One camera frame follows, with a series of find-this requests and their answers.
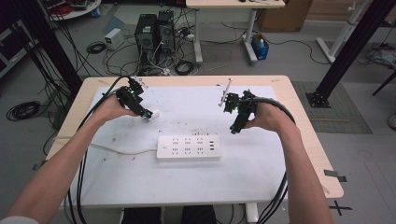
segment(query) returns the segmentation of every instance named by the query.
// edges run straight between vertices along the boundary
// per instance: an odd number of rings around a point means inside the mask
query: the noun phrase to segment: human arm
[[[38,170],[11,205],[6,217],[31,217],[39,223],[49,223],[98,129],[106,121],[123,115],[136,116],[131,110],[122,108],[115,95],[109,96],[67,144]]]
[[[273,105],[258,103],[255,118],[245,128],[276,132],[285,154],[291,224],[333,223],[323,188],[306,154],[300,130]]]

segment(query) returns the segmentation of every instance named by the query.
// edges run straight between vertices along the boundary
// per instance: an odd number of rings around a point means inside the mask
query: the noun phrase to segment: gray mat
[[[318,82],[292,82],[292,85],[317,133],[373,133],[341,83],[329,98],[332,108],[309,105],[305,93],[312,93]]]

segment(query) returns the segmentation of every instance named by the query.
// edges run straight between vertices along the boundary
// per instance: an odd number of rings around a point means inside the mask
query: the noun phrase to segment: hand
[[[106,122],[124,115],[137,117],[132,110],[126,109],[120,105],[116,95],[111,95],[96,109],[92,114],[92,118]]]
[[[245,125],[245,128],[259,127],[268,131],[280,133],[290,127],[296,127],[291,119],[274,105],[257,103],[257,111],[253,120]]]

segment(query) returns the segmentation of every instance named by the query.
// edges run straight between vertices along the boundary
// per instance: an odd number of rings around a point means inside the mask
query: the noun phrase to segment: power outlet
[[[218,161],[221,157],[218,135],[160,136],[159,161]]]

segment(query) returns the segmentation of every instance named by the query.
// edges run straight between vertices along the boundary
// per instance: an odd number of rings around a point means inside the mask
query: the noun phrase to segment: black pants
[[[121,224],[161,224],[161,208],[125,208]],[[180,224],[216,224],[212,205],[185,206]]]

